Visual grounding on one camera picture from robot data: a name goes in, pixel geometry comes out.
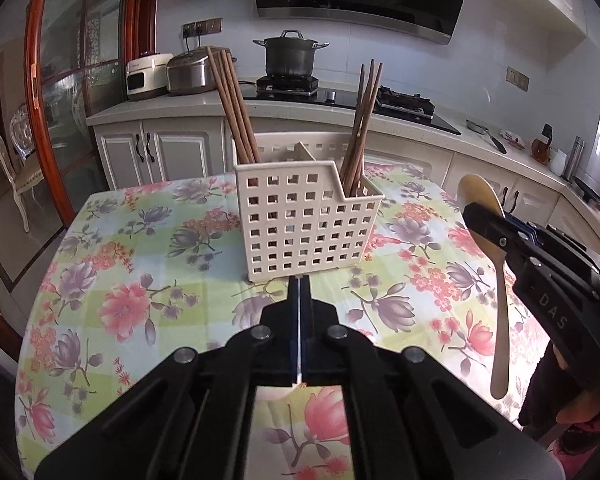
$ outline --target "white plastic basket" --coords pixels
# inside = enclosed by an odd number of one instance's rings
[[[235,164],[249,280],[358,263],[384,195],[363,175],[344,196],[338,168],[350,134],[255,137],[261,163]]]

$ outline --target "black glass cooktop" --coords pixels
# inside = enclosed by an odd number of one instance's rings
[[[349,92],[346,90],[334,90],[331,88],[318,88],[318,91],[312,96],[298,96],[298,95],[286,95],[286,94],[267,94],[257,93],[254,84],[241,84],[240,89],[242,90],[242,96],[245,99],[258,99],[264,101],[288,101],[293,103],[311,103],[315,105],[333,106],[334,108],[348,108],[350,110],[356,109],[357,94],[355,92]],[[329,92],[335,92],[335,98],[333,101],[327,101],[327,94]],[[438,130],[443,130],[454,135],[461,135],[451,124],[438,117],[435,113],[433,118],[428,119],[413,115],[407,111],[391,110],[388,108],[381,108],[376,104],[374,113],[385,117],[393,117],[396,119],[402,119],[411,123],[424,124],[425,126],[431,126]]]

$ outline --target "spoon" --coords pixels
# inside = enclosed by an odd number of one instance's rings
[[[465,175],[458,184],[460,211],[465,206],[477,202],[481,206],[504,217],[502,206],[489,183],[478,175]],[[496,346],[491,370],[491,396],[501,399],[509,389],[509,306],[507,288],[504,281],[504,261],[507,253],[478,233],[469,230],[476,245],[491,260],[496,269],[496,290],[498,294],[498,321],[496,324]]]

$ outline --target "floral pattern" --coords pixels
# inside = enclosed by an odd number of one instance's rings
[[[419,345],[514,421],[548,338],[513,294],[511,384],[489,391],[495,273],[457,203],[412,165],[372,163],[384,192],[363,258],[312,274],[314,298],[375,344]],[[40,285],[16,378],[23,468],[55,446],[179,346],[224,345],[286,298],[286,280],[249,283],[233,175],[96,194],[78,213]],[[276,390],[257,400],[245,478],[353,479],[342,391]]]

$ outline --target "chair back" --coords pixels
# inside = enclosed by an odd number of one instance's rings
[[[13,166],[11,165],[11,161],[9,160],[9,155],[7,155],[7,147],[4,145],[4,141],[0,136],[0,163],[2,164],[2,170],[4,174],[9,179],[9,183],[11,187],[15,186],[15,172],[13,171]]]
[[[29,126],[29,115],[27,114],[26,104],[21,104],[15,111],[9,125],[9,133],[11,142],[13,142],[13,145],[24,164],[27,155],[36,149],[33,144],[31,127]]]

